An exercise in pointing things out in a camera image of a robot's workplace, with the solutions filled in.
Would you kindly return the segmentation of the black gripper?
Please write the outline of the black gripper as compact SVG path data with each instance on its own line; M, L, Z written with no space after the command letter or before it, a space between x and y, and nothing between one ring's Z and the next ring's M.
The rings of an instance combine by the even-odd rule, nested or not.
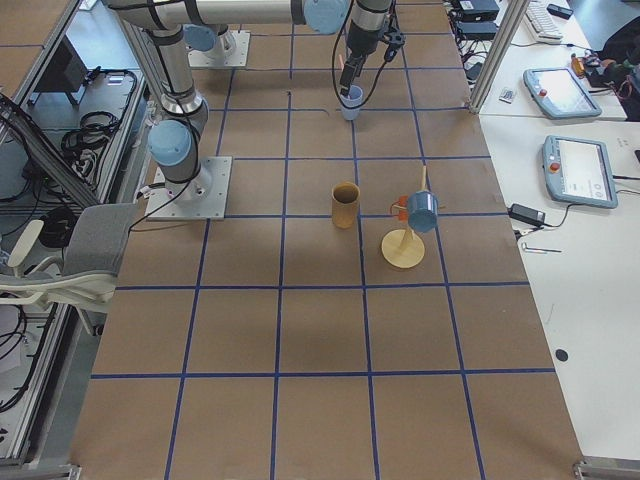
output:
M355 79L360 76L363 65L366 62L365 55L355 55L351 53L342 69L339 80L340 96L346 99L350 98L350 89Z

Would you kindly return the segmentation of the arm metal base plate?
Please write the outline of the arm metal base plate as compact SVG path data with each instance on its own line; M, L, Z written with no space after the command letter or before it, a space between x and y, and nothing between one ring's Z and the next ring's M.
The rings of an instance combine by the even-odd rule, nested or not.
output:
M223 220L227 205L232 171L231 156L200 159L200 172L186 191L174 197L182 186L169 182L153 189L147 200L145 214L151 221Z
M246 30L227 30L218 35L199 26L186 29L189 64L193 69L245 68L250 37Z

